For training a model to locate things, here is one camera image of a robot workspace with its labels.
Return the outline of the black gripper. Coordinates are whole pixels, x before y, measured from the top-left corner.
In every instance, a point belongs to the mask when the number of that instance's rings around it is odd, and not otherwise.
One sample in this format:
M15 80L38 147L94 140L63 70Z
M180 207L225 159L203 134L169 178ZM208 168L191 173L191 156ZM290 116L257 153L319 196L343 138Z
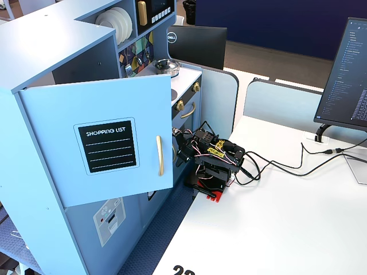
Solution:
M191 158L200 155L198 148L199 137L197 135L178 135L178 158L175 166L179 167L183 163L187 163Z

